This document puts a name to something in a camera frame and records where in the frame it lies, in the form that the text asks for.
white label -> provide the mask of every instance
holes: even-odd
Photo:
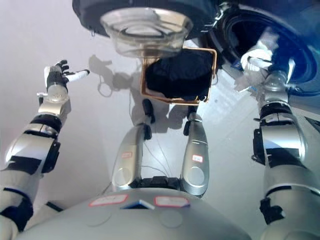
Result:
[[[103,206],[109,204],[122,204],[127,200],[127,194],[103,196],[89,204],[89,207]]]
[[[203,156],[200,156],[200,155],[192,155],[192,160],[193,161],[196,161],[196,162],[199,162],[199,163],[202,163],[204,161],[204,157]]]
[[[122,157],[123,159],[132,158],[132,152],[131,152],[131,151],[124,152],[124,153],[122,153],[121,157]]]
[[[179,196],[156,196],[154,203],[158,207],[182,208],[190,205],[188,199]]]

gray floor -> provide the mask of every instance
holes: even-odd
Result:
[[[92,74],[68,85],[72,112],[59,136],[59,160],[41,181],[35,209],[46,201],[68,208],[100,194],[110,182],[122,138],[143,114],[141,62],[119,56],[110,40],[82,28],[70,0],[3,0],[0,27],[1,167],[10,142],[37,111],[36,93],[45,90],[43,68],[67,59],[72,70],[89,68]],[[210,156],[203,199],[259,239],[265,227],[259,211],[264,168],[250,159],[257,104],[249,93],[233,89],[233,80],[219,72],[209,103],[198,109]],[[159,102],[154,108],[157,121],[144,146],[142,175],[178,176],[187,142],[186,108]],[[299,119],[309,143],[306,165],[319,176],[320,135]]]

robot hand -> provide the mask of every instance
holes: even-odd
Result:
[[[0,171],[0,239],[13,239],[33,215],[40,178],[52,171],[59,156],[58,135],[71,111],[67,83],[89,70],[66,72],[66,60],[44,69],[47,93],[38,93],[38,114],[13,141],[6,168]]]
[[[82,79],[90,73],[88,69],[84,69],[76,72],[69,72],[68,61],[61,60],[57,62],[54,66],[46,66],[44,68],[44,81],[45,87],[48,88],[54,84],[61,84],[66,86],[68,82],[76,81]]]
[[[61,60],[54,66],[44,68],[44,81],[47,93],[37,94],[40,115],[52,115],[60,119],[64,124],[67,115],[71,112],[70,98],[68,96],[67,83],[86,77],[90,71],[87,69],[69,72],[67,60]]]

cable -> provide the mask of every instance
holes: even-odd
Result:
[[[154,133],[155,133],[155,134],[157,133],[157,126],[156,126],[156,123],[154,123]],[[161,145],[160,145],[160,143],[159,143],[158,136],[156,135],[156,136],[155,136],[155,138],[156,138],[156,142],[158,143],[158,146],[159,146],[159,148],[160,148],[160,150],[161,150],[161,153],[162,153],[162,155],[164,156],[164,159],[165,159],[165,161],[166,161],[166,164],[168,165],[168,169],[169,169],[169,171],[170,171],[170,174],[171,174],[171,176],[172,176],[172,171],[171,171],[171,168],[170,168],[170,165],[169,165],[168,159],[167,159],[167,157],[166,157],[166,155],[165,155],[164,151],[162,150],[162,147],[161,147]]]
[[[166,176],[169,177],[169,173],[168,173],[167,169],[165,168],[165,166],[161,163],[161,161],[159,161],[158,158],[155,157],[155,155],[153,155],[153,153],[150,151],[149,147],[147,146],[146,142],[144,142],[144,145],[145,145],[146,149],[148,149],[151,156],[163,167],[163,169],[166,172]]]
[[[167,174],[166,174],[164,171],[162,171],[162,170],[160,170],[160,169],[158,169],[158,168],[156,168],[156,167],[147,166],[147,165],[142,165],[141,167],[142,167],[142,168],[150,168],[150,169],[157,170],[157,171],[161,172],[162,174],[164,174],[166,177],[168,177]]]
[[[129,91],[129,116],[132,120],[132,115],[131,115],[131,91]]]
[[[105,189],[102,190],[102,192],[97,194],[96,196],[101,196],[101,195],[105,194],[107,192],[108,188],[111,186],[111,183],[112,182],[109,182],[109,184],[105,187]]]
[[[219,79],[218,79],[218,73],[216,73],[215,78],[214,78],[213,80],[215,80],[215,79],[216,79],[216,82],[215,82],[215,83],[212,83],[211,86],[215,86],[215,85],[218,84],[218,81],[219,81]]]

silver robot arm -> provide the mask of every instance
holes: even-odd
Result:
[[[47,93],[38,93],[37,115],[11,144],[6,168],[0,171],[0,232],[2,240],[16,238],[33,215],[39,181],[55,167],[59,132],[71,112],[67,82],[87,76],[89,70],[65,72],[66,60],[44,69]]]
[[[271,72],[258,93],[252,159],[265,165],[262,240],[320,239],[320,183],[303,165],[307,144],[288,104],[288,75]]]

